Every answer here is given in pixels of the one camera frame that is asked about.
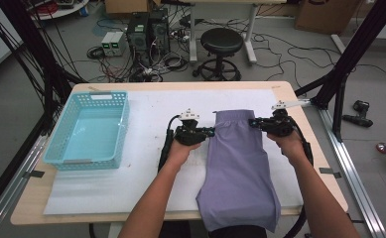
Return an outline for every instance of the basket handle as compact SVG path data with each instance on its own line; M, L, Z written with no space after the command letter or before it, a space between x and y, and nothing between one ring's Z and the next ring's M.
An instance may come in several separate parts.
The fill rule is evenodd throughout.
M92 160L91 159L75 159L75 160L65 160L64 164L67 165L81 165L81 164L91 164Z
M111 91L91 91L89 92L92 100L110 100L112 99Z

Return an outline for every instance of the forearm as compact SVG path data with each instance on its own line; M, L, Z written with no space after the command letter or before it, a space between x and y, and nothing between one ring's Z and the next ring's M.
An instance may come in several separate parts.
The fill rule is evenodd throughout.
M347 214L306 158L295 163L294 168L313 236L359 237Z
M159 236L178 170L171 165L162 167L131 211L119 238Z

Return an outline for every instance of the hand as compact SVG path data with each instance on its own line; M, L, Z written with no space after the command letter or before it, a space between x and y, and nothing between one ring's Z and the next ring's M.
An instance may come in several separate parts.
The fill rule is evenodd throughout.
M307 160L301 137L297 132L293 132L287 137L277 137L273 134L267 134L267 137L276 142L277 146L282 149L283 154L289 159L294 166L299 160Z
M180 170L181 166L186 162L187 158L190 155L190 151L195 150L201 144L195 144L192 146L185 146L179 143L177 140L174 140L169 151L168 160L165 162L165 165L174 167L176 170Z

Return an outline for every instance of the purple cloth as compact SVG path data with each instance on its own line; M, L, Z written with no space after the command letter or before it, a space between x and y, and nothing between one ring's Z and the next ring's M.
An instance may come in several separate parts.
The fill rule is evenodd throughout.
M196 201L208 231L256 225L274 232L280 202L270 178L262 133L248 125L252 110L216 113L206 177Z

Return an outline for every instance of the person's right arm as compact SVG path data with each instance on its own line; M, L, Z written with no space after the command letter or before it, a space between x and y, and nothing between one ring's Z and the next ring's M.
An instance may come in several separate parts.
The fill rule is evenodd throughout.
M305 155L302 141L294 132L288 137L268 134L294 167L305 211L314 237L359 237L350 218L335 200Z

